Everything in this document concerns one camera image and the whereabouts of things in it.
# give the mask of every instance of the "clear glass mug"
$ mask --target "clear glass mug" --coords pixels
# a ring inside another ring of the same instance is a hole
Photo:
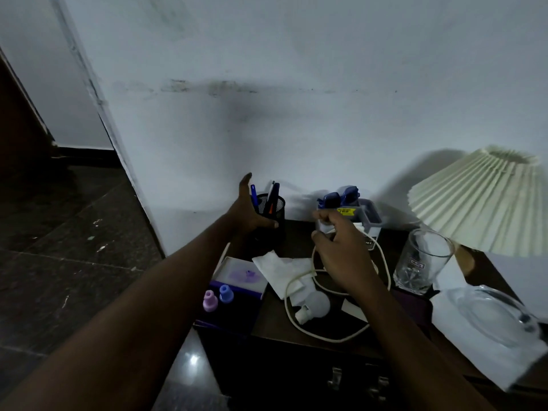
[[[446,237],[427,229],[415,229],[409,233],[396,265],[394,283],[422,295],[454,253],[455,246]]]

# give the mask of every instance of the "white light bulb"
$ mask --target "white light bulb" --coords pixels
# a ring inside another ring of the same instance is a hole
[[[305,303],[301,310],[295,313],[295,318],[303,325],[311,318],[324,317],[329,313],[330,307],[329,297],[321,291],[314,291],[305,298]]]

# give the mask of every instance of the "white cable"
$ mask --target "white cable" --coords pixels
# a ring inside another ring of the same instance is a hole
[[[329,231],[328,233],[333,233],[335,232],[335,229]],[[374,244],[376,244],[376,246],[379,248],[379,251],[380,251],[380,255],[382,257],[382,262],[384,263],[384,268],[386,270],[386,276],[388,278],[388,286],[387,286],[387,289],[390,290],[390,286],[392,284],[392,280],[390,278],[390,273],[388,271],[388,265],[386,264],[386,258],[384,258],[384,253],[382,252],[382,248],[380,247],[379,243],[376,241],[375,238],[373,238],[372,236],[370,236],[368,233],[366,232],[362,232],[360,231],[364,236],[368,237],[369,239],[371,239],[373,241]],[[312,264],[314,263],[314,254],[316,253],[316,246],[314,246],[314,249],[312,250]],[[376,269],[376,272],[377,274],[379,273],[379,269],[376,267],[376,265],[373,263],[373,265],[375,266],[375,269]],[[325,271],[325,269],[316,269],[315,271]],[[361,332],[363,331],[366,331],[368,328],[369,328],[369,324],[365,325],[365,327],[361,328],[359,331],[356,331],[355,333],[351,334],[350,336],[346,336],[346,338],[342,338],[342,339],[329,339],[329,338],[324,338],[323,336],[318,336],[317,334],[314,334],[314,333],[311,333],[309,331],[306,331],[305,329],[303,329],[301,326],[299,326],[298,324],[295,323],[295,320],[293,320],[293,318],[291,317],[291,313],[289,311],[289,307],[287,306],[287,290],[289,290],[289,286],[291,285],[291,283],[293,283],[294,281],[297,281],[299,278],[301,277],[304,277],[304,276],[307,276],[308,274],[310,274],[310,271],[308,272],[305,272],[303,274],[301,274],[300,276],[298,277],[295,277],[293,278],[291,281],[289,281],[287,283],[287,286],[285,287],[285,295],[284,295],[284,298],[283,298],[283,302],[285,304],[285,312],[287,313],[287,317],[289,318],[289,321],[293,324],[293,326],[295,326],[298,330],[302,331],[303,333],[307,334],[308,336],[312,336],[313,338],[317,338],[317,339],[320,339],[320,340],[323,340],[325,342],[330,342],[330,343],[343,343],[343,342],[346,342],[347,340],[350,340],[352,338],[355,338],[356,336],[358,336]],[[314,283],[316,283],[320,288],[324,289],[325,291],[329,292],[329,293],[332,293],[332,294],[336,294],[336,295],[348,295],[346,293],[338,293],[336,291],[332,291],[332,290],[327,290],[325,287],[321,286],[318,284],[318,282],[316,281],[316,278],[313,277],[314,279]]]

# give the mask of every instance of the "person's right hand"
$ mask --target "person's right hand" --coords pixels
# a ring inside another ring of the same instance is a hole
[[[375,275],[366,242],[358,229],[337,210],[317,210],[316,219],[333,224],[337,234],[330,241],[325,234],[313,231],[312,240],[322,258],[325,270],[350,295],[367,285]]]

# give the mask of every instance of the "clear glass bowl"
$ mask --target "clear glass bowl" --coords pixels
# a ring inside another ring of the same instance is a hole
[[[472,326],[501,345],[527,346],[541,337],[538,319],[523,304],[486,285],[468,287],[458,309]]]

